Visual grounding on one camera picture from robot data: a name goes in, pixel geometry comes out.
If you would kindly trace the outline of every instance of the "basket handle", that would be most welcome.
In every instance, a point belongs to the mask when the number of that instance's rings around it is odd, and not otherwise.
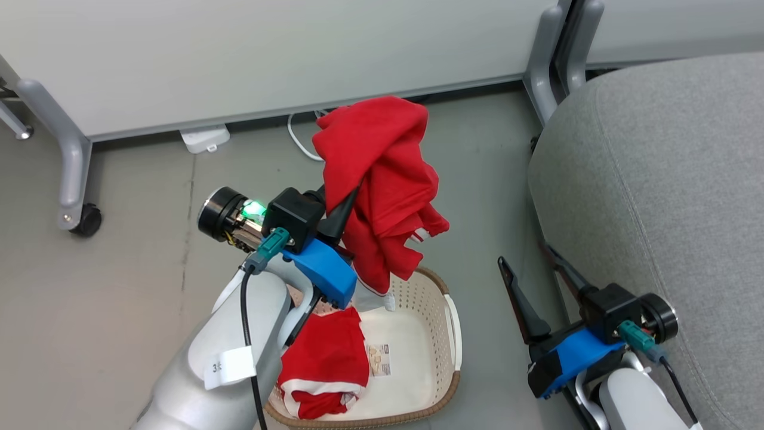
[[[451,333],[454,340],[454,370],[461,370],[461,324],[459,324],[459,313],[456,311],[456,305],[451,299],[451,295],[444,294],[448,312],[451,314]]]

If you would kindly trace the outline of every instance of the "red cloth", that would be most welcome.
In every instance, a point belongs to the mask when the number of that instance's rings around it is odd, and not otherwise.
[[[337,108],[318,124],[322,131],[313,144],[326,161],[326,209],[334,209],[363,179],[342,240],[355,254],[358,277],[385,294],[391,272],[408,279],[422,260],[404,246],[414,230],[435,236],[449,228],[430,204],[438,175],[419,150],[427,109],[386,96]]]
[[[301,419],[347,412],[369,381],[369,362],[354,308],[310,315],[281,357],[286,410]]]

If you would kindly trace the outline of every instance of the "teal connector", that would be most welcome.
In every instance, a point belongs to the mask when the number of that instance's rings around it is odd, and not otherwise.
[[[257,248],[257,251],[250,254],[244,261],[244,268],[254,267],[253,274],[259,275],[268,266],[268,262],[277,256],[289,242],[289,232],[278,227],[268,237],[263,238],[263,242]]]
[[[646,352],[656,345],[656,340],[642,331],[633,321],[624,321],[618,326],[621,339],[639,352]]]
[[[624,321],[618,326],[621,339],[634,350],[644,353],[653,363],[658,363],[661,357],[666,357],[665,350],[656,344],[656,340],[642,331],[633,321]]]

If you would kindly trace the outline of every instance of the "tag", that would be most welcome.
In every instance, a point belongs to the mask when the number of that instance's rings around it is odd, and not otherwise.
[[[395,296],[393,295],[393,292],[388,292],[384,296],[384,308],[385,311],[395,311],[396,305],[395,305]]]
[[[232,385],[257,373],[254,369],[252,347],[241,347],[211,356],[204,368],[204,389]]]
[[[369,355],[369,367],[372,376],[389,376],[390,369],[390,345],[369,345],[366,349]]]

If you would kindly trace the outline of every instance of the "gray fabric seat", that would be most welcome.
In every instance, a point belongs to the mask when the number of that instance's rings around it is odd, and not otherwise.
[[[545,238],[589,281],[674,306],[666,346],[707,430],[764,428],[763,77],[764,54],[609,73],[560,105],[529,169]]]

